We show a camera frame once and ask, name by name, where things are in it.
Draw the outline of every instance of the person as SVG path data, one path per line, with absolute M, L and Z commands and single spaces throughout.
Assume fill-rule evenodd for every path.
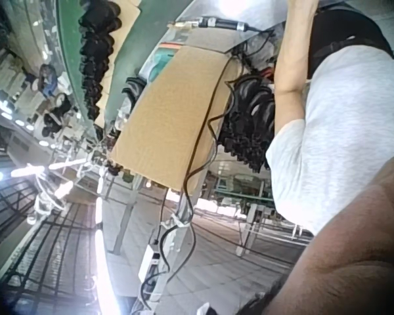
M 394 157 L 247 314 L 394 314 Z
M 42 64 L 39 68 L 39 76 L 31 84 L 33 91 L 40 91 L 45 98 L 54 96 L 54 91 L 58 85 L 57 72 L 50 64 Z
M 314 235 L 394 156 L 394 59 L 374 21 L 288 0 L 274 75 L 273 199 Z M 306 106 L 302 95 L 311 80 Z
M 42 130 L 43 137 L 54 138 L 56 133 L 63 129 L 64 116 L 72 109 L 72 103 L 68 100 L 67 95 L 63 94 L 57 97 L 56 106 L 44 115 L 45 127 Z

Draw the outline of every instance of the green panel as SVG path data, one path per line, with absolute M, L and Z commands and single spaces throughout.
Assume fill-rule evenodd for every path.
M 79 1 L 57 0 L 56 15 L 58 21 L 58 36 L 64 63 L 66 65 L 68 77 L 73 88 L 74 97 L 79 105 L 80 112 L 86 121 L 87 127 L 93 131 L 93 122 L 87 119 L 87 108 L 84 104 L 84 95 L 81 89 L 80 48 L 81 34 L 79 32 L 78 20 L 83 15 Z

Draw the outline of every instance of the black cable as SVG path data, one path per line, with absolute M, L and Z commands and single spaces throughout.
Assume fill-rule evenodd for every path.
M 241 63 L 241 65 L 242 65 L 242 69 L 241 69 L 241 74 L 240 74 L 240 76 L 244 73 L 244 64 Z M 192 226 L 192 217 L 193 217 L 193 215 L 194 215 L 194 210 L 193 210 L 192 202 L 191 202 L 190 196 L 189 196 L 189 194 L 188 194 L 188 190 L 186 189 L 186 186 L 188 185 L 188 181 L 189 181 L 189 179 L 190 179 L 191 177 L 193 177 L 195 174 L 199 173 L 200 171 L 203 171 L 207 166 L 209 166 L 210 164 L 212 164 L 212 163 L 214 162 L 214 160 L 216 159 L 217 152 L 218 152 L 218 151 L 217 151 L 218 143 L 217 143 L 217 136 L 216 136 L 216 133 L 215 133 L 213 127 L 211 126 L 211 123 L 213 123 L 214 121 L 216 121 L 216 120 L 218 120 L 218 119 L 222 119 L 222 118 L 226 117 L 227 115 L 229 115 L 230 112 L 232 111 L 232 109 L 236 106 L 236 95 L 235 95 L 235 91 L 234 91 L 234 89 L 232 88 L 232 85 L 231 85 L 231 84 L 232 84 L 232 83 L 236 83 L 236 82 L 239 81 L 239 80 L 240 80 L 240 78 L 238 77 L 238 79 L 235 79 L 235 80 L 233 80 L 233 81 L 226 81 L 226 82 L 225 82 L 226 86 L 227 86 L 227 87 L 229 88 L 229 90 L 230 90 L 230 97 L 231 97 L 230 106 L 229 106 L 229 108 L 226 110 L 225 113 L 223 113 L 223 114 L 221 114 L 221 115 L 219 115 L 219 116 L 210 118 L 210 119 L 208 120 L 208 122 L 207 122 L 207 126 L 208 126 L 209 131 L 210 131 L 210 133 L 211 133 L 211 136 L 212 136 L 212 138 L 213 138 L 214 147 L 215 147 L 212 156 L 211 156 L 211 157 L 208 159 L 208 161 L 205 162 L 201 167 L 199 167 L 199 168 L 197 168 L 196 170 L 194 170 L 193 172 L 189 173 L 189 174 L 186 176 L 186 178 L 185 178 L 185 183 L 184 183 L 183 191 L 184 191 L 185 198 L 186 198 L 186 200 L 187 200 L 188 208 L 189 208 L 190 211 L 191 211 L 189 223 L 190 223 L 190 229 L 191 229 L 191 235 L 192 235 L 192 246 L 191 246 L 190 252 L 189 252 L 188 255 L 185 257 L 184 261 L 181 263 L 181 265 L 178 267 L 178 269 L 176 269 L 176 271 L 174 271 L 174 273 L 169 277 L 169 279 L 168 279 L 167 282 L 170 282 L 170 281 L 173 279 L 173 277 L 175 277 L 175 276 L 178 274 L 178 272 L 182 269 L 182 267 L 190 260 L 192 254 L 193 254 L 193 252 L 194 252 L 194 250 L 195 250 L 195 248 L 196 248 L 196 243 L 197 243 L 197 242 L 196 242 L 196 233 L 195 233 L 194 228 L 193 228 L 193 226 Z
M 158 227 L 158 233 L 156 234 L 156 240 L 159 241 L 160 237 L 160 231 L 162 229 L 162 217 L 164 215 L 164 207 L 165 207 L 165 201 L 166 201 L 166 196 L 168 195 L 168 190 L 169 188 L 166 188 L 164 199 L 162 200 L 162 205 L 160 206 L 160 214 L 159 214 L 159 227 Z
M 211 112 L 211 107 L 213 106 L 213 101 L 215 99 L 217 88 L 219 87 L 219 85 L 221 83 L 221 79 L 222 79 L 223 75 L 225 74 L 225 71 L 228 68 L 229 63 L 231 62 L 231 60 L 233 58 L 234 57 L 230 57 L 229 58 L 229 60 L 225 64 L 225 67 L 223 68 L 223 71 L 222 71 L 221 75 L 219 76 L 219 79 L 217 80 L 216 86 L 215 86 L 215 88 L 213 90 L 213 94 L 211 95 L 211 99 L 210 99 L 208 110 L 206 112 L 206 116 L 204 118 L 205 122 L 208 120 L 209 114 Z M 203 123 L 202 127 L 200 128 L 200 132 L 198 133 L 198 136 L 197 136 L 197 139 L 196 139 L 196 144 L 194 145 L 194 149 L 193 149 L 192 154 L 191 154 L 190 163 L 188 164 L 188 167 L 187 167 L 187 170 L 186 170 L 187 176 L 185 177 L 184 182 L 183 182 L 183 192 L 184 192 L 184 196 L 185 196 L 186 201 L 187 201 L 188 210 L 190 211 L 190 218 L 185 222 L 185 224 L 190 223 L 191 220 L 192 220 L 192 216 L 193 216 L 193 210 L 192 210 L 193 206 L 192 206 L 191 198 L 190 198 L 190 195 L 188 193 L 188 187 L 187 187 L 188 186 L 188 181 L 191 179 L 191 177 L 193 177 L 195 174 L 201 172 L 208 165 L 208 162 L 206 162 L 206 163 L 204 163 L 202 165 L 202 167 L 199 167 L 199 168 L 195 169 L 193 172 L 190 173 L 190 170 L 191 170 L 191 167 L 192 167 L 192 163 L 194 162 L 194 157 L 196 155 L 197 147 L 198 147 L 198 144 L 200 142 L 200 138 L 202 137 L 202 133 L 203 133 L 205 125 L 206 124 Z
M 252 52 L 251 54 L 246 55 L 247 58 L 254 56 L 255 54 L 258 54 L 261 50 L 263 50 L 263 48 L 265 47 L 265 45 L 267 44 L 267 42 L 269 41 L 269 39 L 271 38 L 271 35 L 274 33 L 274 30 L 270 30 L 270 31 L 266 31 L 268 32 L 268 36 L 266 37 L 264 43 L 262 44 L 262 46 L 260 46 L 260 48 L 258 48 L 256 51 Z

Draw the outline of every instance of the wire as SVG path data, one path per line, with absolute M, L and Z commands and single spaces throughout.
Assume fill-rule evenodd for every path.
M 271 35 L 274 33 L 274 30 L 270 30 L 270 31 L 266 31 L 265 33 L 269 33 L 268 36 L 266 37 L 266 39 L 264 40 L 264 43 L 262 44 L 262 46 L 260 46 L 260 48 L 258 48 L 256 51 L 252 52 L 251 54 L 246 55 L 247 58 L 254 56 L 255 54 L 258 54 L 260 51 L 263 50 L 263 48 L 265 47 L 265 45 L 267 44 L 267 42 L 269 41 L 269 39 L 271 38 Z
M 159 241 L 160 231 L 162 229 L 162 217 L 164 215 L 164 207 L 165 207 L 166 196 L 168 195 L 168 190 L 169 188 L 167 187 L 165 191 L 164 199 L 162 200 L 162 205 L 160 206 L 159 227 L 158 227 L 158 233 L 156 234 L 157 241 Z
M 218 152 L 218 151 L 217 151 L 218 143 L 217 143 L 217 136 L 216 136 L 216 133 L 215 133 L 213 127 L 211 126 L 211 124 L 212 124 L 214 121 L 216 121 L 216 120 L 219 120 L 219 119 L 222 119 L 222 118 L 226 117 L 227 115 L 230 114 L 230 112 L 232 111 L 232 109 L 235 108 L 235 106 L 236 106 L 236 95 L 235 95 L 235 91 L 234 91 L 234 89 L 233 89 L 233 87 L 232 87 L 232 83 L 236 83 L 236 82 L 240 81 L 240 77 L 241 77 L 242 74 L 244 73 L 244 69 L 245 69 L 245 68 L 244 68 L 244 63 L 241 62 L 241 65 L 242 65 L 241 73 L 240 73 L 240 76 L 238 77 L 238 79 L 235 79 L 235 80 L 233 80 L 233 81 L 226 81 L 226 82 L 225 82 L 226 86 L 227 86 L 227 87 L 229 88 L 229 90 L 230 90 L 230 97 L 231 97 L 231 100 L 230 100 L 230 106 L 229 106 L 229 108 L 226 110 L 225 113 L 223 113 L 223 114 L 221 114 L 221 115 L 219 115 L 219 116 L 210 118 L 210 119 L 208 120 L 208 122 L 207 122 L 207 126 L 208 126 L 208 128 L 209 128 L 209 131 L 210 131 L 210 133 L 211 133 L 211 136 L 212 136 L 213 142 L 214 142 L 214 143 L 213 143 L 213 144 L 214 144 L 214 151 L 213 151 L 213 154 L 212 154 L 212 156 L 208 159 L 208 161 L 205 162 L 201 167 L 197 168 L 196 170 L 194 170 L 193 172 L 189 173 L 189 174 L 186 176 L 185 183 L 184 183 L 184 186 L 183 186 L 183 191 L 184 191 L 185 198 L 186 198 L 186 200 L 187 200 L 188 209 L 191 211 L 189 223 L 190 223 L 191 236 L 192 236 L 192 246 L 191 246 L 190 252 L 189 252 L 188 255 L 185 257 L 184 261 L 181 263 L 181 265 L 178 267 L 178 269 L 176 269 L 176 271 L 174 271 L 174 273 L 169 277 L 169 279 L 168 279 L 167 282 L 170 282 L 170 281 L 173 279 L 173 277 L 175 277 L 175 276 L 178 274 L 178 272 L 179 272 L 179 271 L 184 267 L 184 265 L 190 260 L 190 258 L 191 258 L 191 256 L 192 256 L 194 250 L 196 249 L 196 243 L 197 243 L 197 242 L 196 242 L 196 240 L 197 240 L 197 239 L 196 239 L 196 233 L 195 233 L 195 231 L 194 231 L 194 227 L 192 226 L 192 217 L 193 217 L 193 215 L 194 215 L 194 211 L 193 211 L 193 206 L 192 206 L 192 202 L 191 202 L 190 196 L 189 196 L 189 194 L 188 194 L 187 185 L 188 185 L 188 181 L 190 180 L 191 177 L 193 177 L 195 174 L 199 173 L 200 171 L 203 171 L 207 166 L 209 166 L 210 164 L 212 164 L 212 163 L 215 161 L 215 159 L 216 159 L 217 152 Z

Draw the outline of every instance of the shoe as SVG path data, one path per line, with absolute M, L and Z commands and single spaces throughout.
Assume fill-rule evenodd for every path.
M 98 118 L 98 116 L 99 116 L 99 112 L 100 112 L 100 110 L 99 110 L 98 106 L 90 107 L 87 110 L 87 117 L 89 119 L 95 121 Z
M 94 62 L 87 62 L 80 64 L 79 71 L 85 78 L 93 78 L 96 82 L 101 82 L 104 78 L 105 72 L 110 69 L 106 62 L 95 64 Z
M 92 31 L 86 31 L 85 33 L 82 33 L 81 45 L 83 46 L 88 39 L 96 39 L 96 40 L 106 41 L 109 44 L 109 46 L 111 46 L 111 47 L 114 46 L 114 43 L 116 42 L 114 40 L 114 38 L 107 33 L 96 34 L 96 33 L 93 33 Z
M 93 30 L 95 33 L 106 31 L 113 24 L 113 21 L 120 15 L 120 7 L 113 2 L 97 2 L 86 10 L 85 14 L 79 19 L 79 25 L 86 30 Z
M 95 60 L 107 59 L 114 52 L 114 48 L 105 40 L 88 39 L 80 48 L 80 54 Z

